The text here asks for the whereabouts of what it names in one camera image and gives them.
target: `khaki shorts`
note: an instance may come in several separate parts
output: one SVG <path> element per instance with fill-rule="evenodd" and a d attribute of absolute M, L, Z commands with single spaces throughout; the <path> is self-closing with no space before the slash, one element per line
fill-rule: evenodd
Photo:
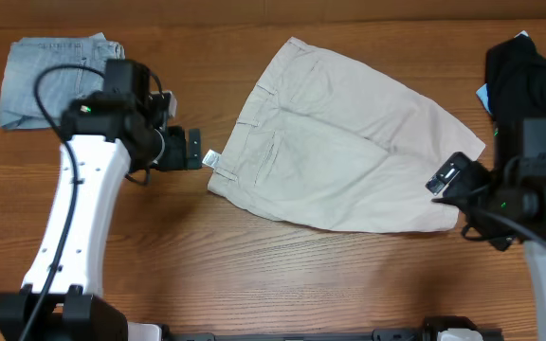
<path fill-rule="evenodd" d="M 247 98 L 208 189 L 270 220 L 335 231 L 437 231 L 455 207 L 428 179 L 484 144 L 433 100 L 292 38 Z"/>

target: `wooden tabletop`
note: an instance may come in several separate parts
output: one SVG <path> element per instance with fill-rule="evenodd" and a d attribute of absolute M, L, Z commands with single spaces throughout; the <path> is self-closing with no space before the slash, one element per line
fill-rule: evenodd
<path fill-rule="evenodd" d="M 546 21 L 388 22 L 304 27 L 107 29 L 178 98 L 175 124 L 221 151 L 256 80 L 291 36 L 362 61 L 437 101 L 487 145 L 475 96 L 485 51 L 527 29 L 546 56 Z M 0 87 L 10 43 L 98 29 L 0 30 Z M 0 129 L 0 291 L 17 291 L 43 236 L 59 170 L 50 131 Z M 495 251 L 447 233 L 332 233 L 274 223 L 207 191 L 210 169 L 123 184 L 104 260 L 104 297 L 136 322 L 173 332 L 364 332 L 470 317 L 536 340 L 521 246 Z"/>

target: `garment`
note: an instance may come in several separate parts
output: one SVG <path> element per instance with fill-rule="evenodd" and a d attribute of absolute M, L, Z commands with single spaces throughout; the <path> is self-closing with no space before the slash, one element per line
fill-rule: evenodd
<path fill-rule="evenodd" d="M 515 129 L 527 117 L 546 117 L 546 59 L 529 37 L 519 35 L 490 48 L 485 81 L 490 113 L 499 131 Z"/>
<path fill-rule="evenodd" d="M 478 98 L 480 98 L 480 101 L 482 102 L 485 111 L 490 114 L 490 109 L 488 108 L 488 84 L 482 85 L 482 87 L 479 88 L 478 91 L 475 92 L 475 94 L 478 96 Z"/>
<path fill-rule="evenodd" d="M 123 59 L 123 47 L 108 42 L 102 33 L 88 38 L 23 38 L 11 45 L 1 86 L 0 125 L 4 129 L 37 129 L 49 125 L 33 97 L 33 83 L 50 66 L 74 63 L 104 71 L 105 61 Z M 60 70 L 42 81 L 44 106 L 60 123 L 72 99 L 102 88 L 102 78 L 83 70 Z"/>
<path fill-rule="evenodd" d="M 436 231 L 458 210 L 427 180 L 483 143 L 369 66 L 292 38 L 247 98 L 208 188 L 271 220 L 336 231 Z"/>

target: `black garment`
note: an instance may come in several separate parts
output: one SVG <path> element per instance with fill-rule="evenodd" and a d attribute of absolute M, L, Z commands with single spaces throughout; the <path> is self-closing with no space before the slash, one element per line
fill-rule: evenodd
<path fill-rule="evenodd" d="M 537 53 L 529 37 L 518 37 L 496 45 L 486 54 L 485 81 L 488 107 L 499 128 L 501 152 L 513 153 L 513 140 L 503 140 L 502 132 L 515 131 L 525 117 L 546 117 L 546 59 Z M 513 155 L 501 155 L 507 160 Z"/>

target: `blue jeans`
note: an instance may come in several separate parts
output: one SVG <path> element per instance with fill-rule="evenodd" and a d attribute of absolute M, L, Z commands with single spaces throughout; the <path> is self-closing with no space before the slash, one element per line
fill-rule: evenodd
<path fill-rule="evenodd" d="M 63 63 L 104 71 L 107 59 L 123 59 L 123 47 L 102 33 L 88 38 L 23 38 L 13 43 L 1 86 L 0 125 L 7 130 L 39 129 L 49 125 L 33 97 L 33 83 L 46 68 Z M 84 70 L 60 70 L 46 76 L 39 93 L 47 111 L 60 124 L 72 99 L 102 88 L 102 78 Z"/>

